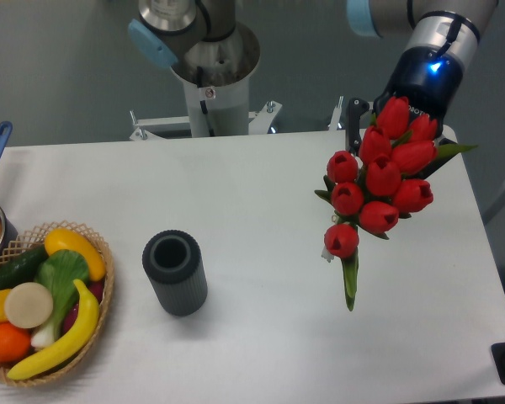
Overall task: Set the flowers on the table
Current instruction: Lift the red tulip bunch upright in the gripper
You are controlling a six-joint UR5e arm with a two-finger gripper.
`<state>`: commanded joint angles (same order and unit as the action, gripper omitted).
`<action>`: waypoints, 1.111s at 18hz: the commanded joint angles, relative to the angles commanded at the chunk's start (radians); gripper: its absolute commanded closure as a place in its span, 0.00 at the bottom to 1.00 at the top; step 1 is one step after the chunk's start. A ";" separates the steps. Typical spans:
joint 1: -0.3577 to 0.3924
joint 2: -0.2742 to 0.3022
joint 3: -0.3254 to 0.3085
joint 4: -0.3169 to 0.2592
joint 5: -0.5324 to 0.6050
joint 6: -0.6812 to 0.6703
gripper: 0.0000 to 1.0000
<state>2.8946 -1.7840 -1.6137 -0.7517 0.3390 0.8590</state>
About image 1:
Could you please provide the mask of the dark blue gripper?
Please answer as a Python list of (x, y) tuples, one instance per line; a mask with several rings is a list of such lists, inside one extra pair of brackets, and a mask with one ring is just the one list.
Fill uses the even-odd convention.
[[(428, 114), (442, 120), (462, 81), (464, 70), (453, 57), (426, 46), (412, 47), (401, 55), (383, 93), (374, 101), (374, 111), (380, 113), (392, 97), (406, 97), (412, 114)], [(358, 154), (362, 143), (360, 120), (369, 112), (369, 103), (362, 98), (351, 98), (346, 109), (347, 150)], [(457, 146), (444, 136), (434, 141), (438, 155), (420, 172), (418, 179), (436, 173), (454, 156)]]

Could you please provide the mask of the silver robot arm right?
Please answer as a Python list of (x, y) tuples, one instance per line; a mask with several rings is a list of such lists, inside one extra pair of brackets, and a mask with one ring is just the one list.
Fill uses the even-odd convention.
[(436, 119), (436, 141), (444, 116), (486, 31), (497, 1), (348, 1), (352, 30), (362, 36), (410, 35), (407, 46), (373, 103), (379, 113), (392, 96), (409, 100), (410, 119)]

